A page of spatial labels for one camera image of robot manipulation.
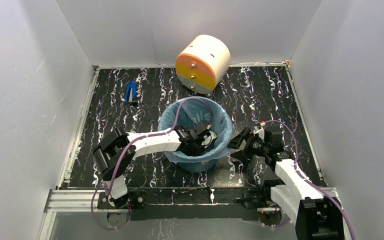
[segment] small object in bin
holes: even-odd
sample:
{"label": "small object in bin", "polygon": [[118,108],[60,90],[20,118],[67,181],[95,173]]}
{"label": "small object in bin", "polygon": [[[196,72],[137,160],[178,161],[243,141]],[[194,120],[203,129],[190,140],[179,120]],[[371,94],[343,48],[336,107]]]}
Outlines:
{"label": "small object in bin", "polygon": [[136,82],[128,81],[126,94],[124,95],[124,105],[138,105],[138,96],[136,94]]}

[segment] trash bag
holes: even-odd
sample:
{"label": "trash bag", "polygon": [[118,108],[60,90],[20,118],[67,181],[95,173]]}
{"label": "trash bag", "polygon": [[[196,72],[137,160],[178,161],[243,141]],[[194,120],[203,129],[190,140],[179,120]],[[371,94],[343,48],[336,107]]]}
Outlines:
{"label": "trash bag", "polygon": [[198,100],[190,99],[181,106],[176,125],[195,127],[200,122],[210,123],[210,130],[214,131],[217,139],[207,147],[201,156],[188,156],[181,151],[164,153],[170,162],[178,164],[191,173],[199,173],[210,169],[218,159],[225,157],[230,152],[227,146],[232,137],[233,125],[229,115],[217,102],[205,97],[194,96],[180,99],[168,106],[161,115],[158,131],[173,126],[180,103],[189,98],[199,98],[208,104],[213,114],[212,122],[210,123],[211,112],[207,106]]}

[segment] black tabletop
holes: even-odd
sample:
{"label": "black tabletop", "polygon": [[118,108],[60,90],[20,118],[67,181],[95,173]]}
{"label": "black tabletop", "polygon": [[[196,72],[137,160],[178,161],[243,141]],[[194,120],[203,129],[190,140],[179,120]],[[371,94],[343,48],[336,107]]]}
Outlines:
{"label": "black tabletop", "polygon": [[[136,81],[137,106],[123,102],[129,80]],[[93,188],[101,180],[91,151],[114,127],[125,132],[156,131],[159,117],[167,106],[193,95],[177,79],[174,68],[101,69],[68,187]],[[256,121],[274,119],[286,123],[298,142],[300,167],[316,185],[324,185],[284,66],[230,67],[209,98],[231,116],[233,135],[244,127],[254,126]],[[284,141],[292,151],[293,142],[288,132],[284,132]],[[226,156],[210,170],[191,174],[168,161],[163,153],[136,158],[124,175],[130,188],[251,187],[277,178],[262,157],[241,163]]]}

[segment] blue plastic bag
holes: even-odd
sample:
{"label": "blue plastic bag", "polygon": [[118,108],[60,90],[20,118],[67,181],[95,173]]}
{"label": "blue plastic bag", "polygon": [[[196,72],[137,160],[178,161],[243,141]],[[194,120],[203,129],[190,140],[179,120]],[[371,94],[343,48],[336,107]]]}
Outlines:
{"label": "blue plastic bag", "polygon": [[[178,107],[187,98],[176,101],[164,110],[158,123],[158,131],[173,126]],[[178,164],[189,172],[198,173],[208,170],[216,164],[217,159],[226,156],[230,152],[227,146],[232,137],[233,125],[229,115],[217,102],[205,97],[194,98],[204,100],[211,108],[213,113],[211,130],[217,135],[217,139],[214,144],[208,146],[201,156],[187,156],[180,151],[164,153],[170,162]],[[210,117],[210,111],[202,102],[191,99],[181,106],[177,125],[194,127],[200,122],[208,124],[210,123]]]}

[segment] white wall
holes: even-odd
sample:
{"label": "white wall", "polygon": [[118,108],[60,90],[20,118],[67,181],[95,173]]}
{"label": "white wall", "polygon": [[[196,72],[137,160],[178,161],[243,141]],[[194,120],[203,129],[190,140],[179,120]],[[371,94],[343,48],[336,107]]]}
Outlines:
{"label": "white wall", "polygon": [[323,1],[291,67],[321,170],[357,238],[384,239],[384,1]]}
{"label": "white wall", "polygon": [[198,35],[232,63],[291,59],[320,0],[57,0],[93,65],[174,66]]}
{"label": "white wall", "polygon": [[55,0],[0,0],[0,240],[37,238],[91,77]]}

